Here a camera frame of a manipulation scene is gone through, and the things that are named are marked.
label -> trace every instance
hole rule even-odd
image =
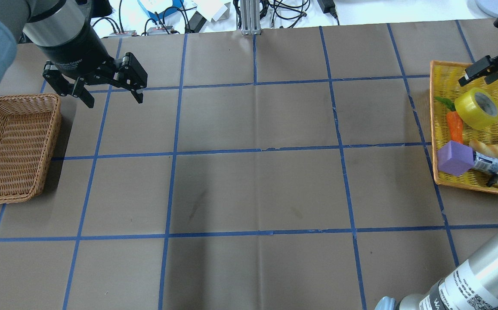
[[[438,291],[440,281],[436,282],[431,288],[426,296],[419,303],[419,310],[446,310],[442,300],[440,300],[440,292]]]
[[[61,69],[64,69],[64,70],[74,70],[74,69],[77,69],[78,64],[81,62],[82,62],[82,59],[79,59],[77,61],[67,62],[67,63],[56,62],[56,66],[60,67]]]
[[[474,170],[481,171],[488,174],[494,174],[498,171],[498,159],[485,156],[481,153],[474,152],[473,157],[475,159]]]
[[[489,310],[498,306],[498,299],[477,280],[467,260],[446,277],[438,291],[449,310]]]
[[[427,295],[420,303],[419,310],[433,310],[432,306],[430,306],[430,296]]]

toy carrot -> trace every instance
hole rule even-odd
[[[443,103],[450,112],[446,113],[450,136],[453,141],[463,144],[463,120],[455,110],[455,104],[448,98],[434,97],[439,102]]]

yellow plastic basket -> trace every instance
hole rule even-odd
[[[484,78],[480,78],[463,87],[459,86],[458,80],[465,74],[465,68],[469,65],[471,64],[436,60],[430,63],[430,124],[432,127],[434,181],[441,185],[498,194],[498,188],[486,186],[489,176],[479,171],[469,170],[459,177],[438,171],[436,151],[450,141],[450,133],[445,118],[448,110],[443,104],[434,100],[434,97],[442,96],[455,100],[470,88],[479,87],[487,91],[498,102],[498,81],[487,85]],[[486,144],[498,143],[498,122],[484,130],[472,129],[467,124],[464,126],[463,143],[465,145],[469,145],[471,139],[478,139]]]

roll of tape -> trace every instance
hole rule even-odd
[[[480,88],[471,88],[455,100],[455,110],[467,125],[482,130],[498,122],[498,104]]]

purple cube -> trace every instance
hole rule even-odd
[[[460,176],[475,165],[473,149],[461,143],[450,141],[436,153],[438,170]]]

